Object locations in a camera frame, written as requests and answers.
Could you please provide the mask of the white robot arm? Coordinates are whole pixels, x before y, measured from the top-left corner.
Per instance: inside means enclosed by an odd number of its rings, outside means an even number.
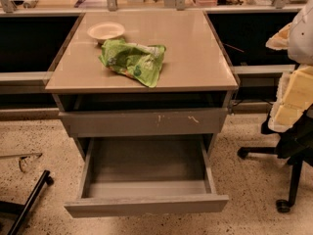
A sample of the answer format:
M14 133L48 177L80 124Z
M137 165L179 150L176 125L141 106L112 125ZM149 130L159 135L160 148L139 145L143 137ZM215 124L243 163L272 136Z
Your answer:
M292 73L282 74L267 123L270 130L285 132L313 104L313 0L270 37L266 47L287 50L288 57L299 64Z

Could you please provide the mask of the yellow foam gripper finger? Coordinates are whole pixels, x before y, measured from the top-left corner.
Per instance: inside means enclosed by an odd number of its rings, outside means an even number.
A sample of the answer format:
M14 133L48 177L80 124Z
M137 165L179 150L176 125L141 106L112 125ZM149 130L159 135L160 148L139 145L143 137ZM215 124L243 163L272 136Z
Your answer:
M276 34L270 37L265 46L273 50L287 50L289 47L291 23L286 24Z
M285 132L313 104L313 67L300 65L292 73L284 73L279 81L277 100L268 120L268 127Z

